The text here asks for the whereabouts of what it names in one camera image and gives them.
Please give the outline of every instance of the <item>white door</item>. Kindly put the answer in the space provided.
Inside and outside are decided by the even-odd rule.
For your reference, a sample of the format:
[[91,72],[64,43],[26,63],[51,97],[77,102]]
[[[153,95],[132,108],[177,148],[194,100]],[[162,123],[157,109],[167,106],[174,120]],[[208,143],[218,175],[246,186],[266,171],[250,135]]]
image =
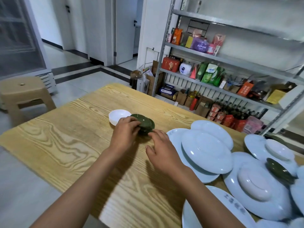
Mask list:
[[74,47],[76,50],[87,54],[85,39],[85,25],[82,14],[81,0],[67,0]]
[[116,0],[115,63],[133,59],[137,0]]

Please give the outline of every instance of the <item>right hand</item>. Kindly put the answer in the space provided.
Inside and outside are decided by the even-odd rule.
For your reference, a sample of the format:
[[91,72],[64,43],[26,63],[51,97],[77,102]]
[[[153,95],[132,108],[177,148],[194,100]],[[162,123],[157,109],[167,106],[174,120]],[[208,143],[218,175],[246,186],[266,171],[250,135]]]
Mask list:
[[154,149],[146,146],[146,153],[150,162],[165,174],[172,175],[185,168],[179,155],[169,140],[168,135],[162,130],[153,130],[148,135],[154,141]]

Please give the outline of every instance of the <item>tabletop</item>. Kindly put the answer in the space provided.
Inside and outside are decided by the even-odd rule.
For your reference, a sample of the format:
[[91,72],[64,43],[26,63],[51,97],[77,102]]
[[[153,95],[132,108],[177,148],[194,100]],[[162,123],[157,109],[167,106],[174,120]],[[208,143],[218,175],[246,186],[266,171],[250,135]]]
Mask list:
[[[145,115],[155,122],[156,129],[165,132],[189,129],[193,121],[206,120],[115,83],[4,132],[0,145],[64,192],[109,146],[114,127],[108,114],[115,109]],[[223,128],[234,140],[232,151],[244,151],[245,134]],[[91,214],[111,228],[181,227],[184,196],[151,165],[145,145],[153,141],[140,136],[136,141],[102,186]],[[304,165],[304,159],[296,158]],[[209,185],[229,192],[222,176]]]

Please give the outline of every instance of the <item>left hand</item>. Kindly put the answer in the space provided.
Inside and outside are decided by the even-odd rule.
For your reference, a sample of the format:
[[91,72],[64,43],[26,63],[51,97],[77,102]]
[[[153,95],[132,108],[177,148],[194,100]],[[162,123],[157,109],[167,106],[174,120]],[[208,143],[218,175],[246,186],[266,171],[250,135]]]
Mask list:
[[131,148],[140,130],[140,122],[135,117],[121,118],[112,134],[109,149],[122,157]]

